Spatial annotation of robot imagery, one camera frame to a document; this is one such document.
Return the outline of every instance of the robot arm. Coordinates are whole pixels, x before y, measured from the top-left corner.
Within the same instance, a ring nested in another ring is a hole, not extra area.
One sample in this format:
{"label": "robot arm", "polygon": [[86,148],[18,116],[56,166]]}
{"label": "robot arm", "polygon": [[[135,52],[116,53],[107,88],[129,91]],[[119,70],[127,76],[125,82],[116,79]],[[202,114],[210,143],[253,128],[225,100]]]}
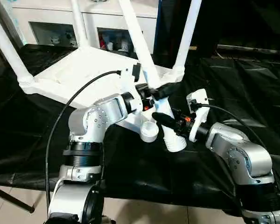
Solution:
{"label": "robot arm", "polygon": [[104,198],[97,183],[102,173],[102,142],[107,128],[132,112],[132,100],[128,92],[114,94],[70,115],[70,141],[63,152],[65,163],[49,206],[48,223],[100,224]]}
{"label": "robot arm", "polygon": [[205,146],[217,154],[229,168],[236,184],[237,198],[243,219],[248,224],[280,224],[280,193],[272,172],[272,159],[262,146],[250,142],[240,130],[221,123],[205,127],[209,108],[197,104],[208,104],[205,90],[187,96],[191,113],[196,118],[176,111],[175,120],[161,113],[153,118],[174,129],[177,135],[190,141],[204,141]]}

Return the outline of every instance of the white tube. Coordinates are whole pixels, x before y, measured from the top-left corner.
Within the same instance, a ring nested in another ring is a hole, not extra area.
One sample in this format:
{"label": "white tube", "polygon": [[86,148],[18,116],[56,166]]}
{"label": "white tube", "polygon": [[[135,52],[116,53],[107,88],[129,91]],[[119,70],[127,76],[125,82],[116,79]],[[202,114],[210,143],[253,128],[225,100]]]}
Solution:
{"label": "white tube", "polygon": [[[141,63],[146,82],[150,88],[158,88],[161,85],[161,81],[150,56],[132,4],[130,0],[119,0],[119,4],[125,17],[136,54]],[[157,112],[168,114],[173,118],[173,113],[167,98],[156,101],[155,107]],[[162,126],[162,128],[164,131],[164,141],[168,151],[178,152],[187,146],[186,140],[183,137],[177,136],[172,129],[165,126]]]}
{"label": "white tube", "polygon": [[4,32],[3,27],[0,24],[0,49],[5,58],[9,62],[10,66],[17,75],[17,79],[20,87],[25,87],[34,83],[33,76],[26,69],[23,61],[20,59],[18,53],[14,49],[7,34]]}
{"label": "white tube", "polygon": [[119,0],[119,4],[125,17],[136,54],[141,63],[145,79],[149,87],[158,88],[161,85],[160,78],[157,69],[155,68],[153,59],[150,56],[150,52],[137,21],[132,4],[130,0]]}
{"label": "white tube", "polygon": [[77,0],[71,0],[71,7],[74,14],[74,21],[77,28],[76,40],[79,47],[88,46],[85,26],[82,18],[82,13]]}
{"label": "white tube", "polygon": [[181,44],[179,45],[175,65],[173,66],[173,73],[182,73],[183,76],[185,70],[185,63],[187,60],[187,55],[189,47],[192,41],[192,36],[194,33],[197,17],[199,14],[199,9],[201,6],[202,0],[192,0],[189,8],[189,13],[185,28],[182,34]]}

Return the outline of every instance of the metal stand leg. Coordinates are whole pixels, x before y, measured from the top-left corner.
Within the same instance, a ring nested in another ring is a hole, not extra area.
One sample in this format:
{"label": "metal stand leg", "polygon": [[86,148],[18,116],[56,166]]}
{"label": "metal stand leg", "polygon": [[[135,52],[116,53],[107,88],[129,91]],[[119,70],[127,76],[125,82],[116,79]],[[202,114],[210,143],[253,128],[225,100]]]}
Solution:
{"label": "metal stand leg", "polygon": [[16,199],[15,197],[12,197],[11,195],[9,195],[8,193],[4,192],[3,190],[0,190],[0,197],[5,200],[8,201],[30,213],[34,212],[34,208],[25,204],[24,202],[20,201],[19,199]]}

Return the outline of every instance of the wire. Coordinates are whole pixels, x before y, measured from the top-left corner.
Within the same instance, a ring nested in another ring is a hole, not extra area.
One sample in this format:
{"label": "wire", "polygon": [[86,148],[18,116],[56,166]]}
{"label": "wire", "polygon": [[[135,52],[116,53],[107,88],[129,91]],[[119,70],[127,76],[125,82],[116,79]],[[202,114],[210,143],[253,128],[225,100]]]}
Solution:
{"label": "wire", "polygon": [[217,52],[217,50],[216,50],[215,52],[216,52],[216,54],[217,54],[221,59],[225,59],[225,58],[223,58],[223,57]]}
{"label": "wire", "polygon": [[81,89],[79,89],[70,99],[69,101],[64,105],[63,109],[60,111],[52,129],[51,129],[51,133],[49,135],[48,138],[48,143],[47,143],[47,147],[46,147],[46,162],[45,162],[45,183],[46,183],[46,198],[47,198],[47,210],[49,210],[49,205],[51,202],[51,196],[50,196],[50,182],[49,182],[49,148],[50,148],[50,144],[51,144],[51,140],[52,140],[52,136],[54,134],[54,131],[57,127],[57,124],[61,118],[61,116],[63,115],[65,109],[71,104],[71,102],[87,87],[89,86],[91,83],[97,81],[98,79],[110,75],[110,74],[119,74],[120,75],[120,71],[109,71],[106,73],[103,73],[95,78],[93,78],[92,80],[90,80],[88,83],[86,83]]}
{"label": "wire", "polygon": [[190,224],[190,221],[189,221],[189,207],[187,206],[187,221],[188,221],[188,224]]}
{"label": "wire", "polygon": [[240,123],[242,126],[246,127],[253,135],[254,137],[257,139],[257,141],[259,142],[259,144],[263,147],[266,148],[265,144],[263,143],[263,141],[260,139],[260,137],[245,123],[243,122],[240,118],[238,118],[236,115],[234,115],[233,113],[229,112],[228,110],[225,110],[219,106],[215,106],[215,105],[209,105],[209,104],[197,104],[198,107],[209,107],[209,108],[214,108],[214,109],[218,109],[221,110],[227,114],[229,114],[231,117],[233,117],[238,123]]}

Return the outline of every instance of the black plastic sheet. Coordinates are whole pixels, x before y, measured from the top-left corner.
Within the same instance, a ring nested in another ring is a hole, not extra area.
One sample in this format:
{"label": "black plastic sheet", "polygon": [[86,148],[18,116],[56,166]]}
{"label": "black plastic sheet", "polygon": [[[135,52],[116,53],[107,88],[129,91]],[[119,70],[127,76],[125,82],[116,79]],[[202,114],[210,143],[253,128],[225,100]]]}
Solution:
{"label": "black plastic sheet", "polygon": [[[20,55],[36,75],[72,50],[26,45]],[[211,104],[236,114],[260,136],[280,175],[280,65],[231,59],[188,61],[182,87],[170,97],[170,104],[189,113],[186,95],[200,88],[206,88]],[[44,96],[24,94],[11,69],[0,71],[0,185],[44,190],[46,143],[62,106]],[[66,110],[52,140],[51,190],[68,144],[67,120],[72,111]],[[216,121],[244,131],[255,141],[228,115],[211,110],[207,122]],[[162,135],[145,143],[120,126],[107,130],[104,195],[232,210],[234,204],[222,190],[234,194],[234,186],[220,160],[202,142],[188,142],[185,150],[170,153]]]}

